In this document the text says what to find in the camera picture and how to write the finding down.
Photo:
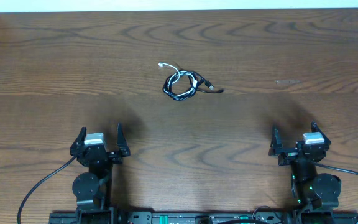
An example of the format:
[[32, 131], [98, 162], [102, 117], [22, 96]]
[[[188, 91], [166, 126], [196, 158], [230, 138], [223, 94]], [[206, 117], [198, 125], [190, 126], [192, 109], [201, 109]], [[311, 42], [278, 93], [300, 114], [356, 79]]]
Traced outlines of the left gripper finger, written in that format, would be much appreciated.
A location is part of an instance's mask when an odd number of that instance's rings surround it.
[[82, 127], [77, 138], [74, 140], [73, 144], [70, 146], [70, 155], [75, 156], [78, 154], [78, 151], [83, 147], [86, 137], [86, 127]]
[[129, 157], [131, 155], [131, 151], [129, 149], [129, 146], [127, 145], [127, 141], [124, 137], [122, 126], [120, 123], [117, 124], [117, 146], [122, 157]]

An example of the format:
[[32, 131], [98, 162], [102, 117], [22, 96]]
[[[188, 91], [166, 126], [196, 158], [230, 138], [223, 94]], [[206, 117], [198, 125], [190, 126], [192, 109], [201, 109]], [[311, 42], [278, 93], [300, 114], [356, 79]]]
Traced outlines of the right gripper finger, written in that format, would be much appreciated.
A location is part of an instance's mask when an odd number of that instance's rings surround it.
[[322, 132], [322, 130], [317, 125], [316, 121], [311, 122], [311, 130], [312, 132], [320, 132], [324, 137], [325, 140], [324, 144], [328, 146], [331, 145], [331, 140]]
[[282, 151], [283, 151], [283, 144], [282, 144], [279, 130], [275, 125], [273, 125], [272, 126], [272, 140], [270, 143], [270, 149], [269, 149], [268, 154], [270, 156], [278, 156], [279, 154], [282, 153]]

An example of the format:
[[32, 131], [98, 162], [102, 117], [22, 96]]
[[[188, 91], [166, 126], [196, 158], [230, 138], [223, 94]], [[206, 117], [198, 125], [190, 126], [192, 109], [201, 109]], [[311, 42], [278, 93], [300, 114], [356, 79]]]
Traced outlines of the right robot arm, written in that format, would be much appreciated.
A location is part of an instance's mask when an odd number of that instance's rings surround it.
[[340, 178], [316, 170], [330, 145], [315, 121], [311, 122], [311, 131], [293, 147], [285, 147], [278, 128], [272, 127], [268, 154], [278, 158], [278, 165], [291, 167], [291, 191], [299, 204], [294, 213], [299, 217], [302, 213], [331, 212], [339, 206]]

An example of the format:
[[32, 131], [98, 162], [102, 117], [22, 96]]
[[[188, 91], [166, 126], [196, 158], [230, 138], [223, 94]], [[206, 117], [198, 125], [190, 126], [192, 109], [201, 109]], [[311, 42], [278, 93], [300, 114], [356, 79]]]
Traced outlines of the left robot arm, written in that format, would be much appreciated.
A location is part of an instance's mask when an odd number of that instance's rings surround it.
[[70, 155], [88, 168], [88, 172], [73, 181], [77, 210], [85, 213], [110, 206], [112, 168], [131, 155], [120, 124], [117, 125], [117, 147], [118, 150], [108, 152], [103, 133], [88, 134], [85, 127], [81, 128], [70, 147]]

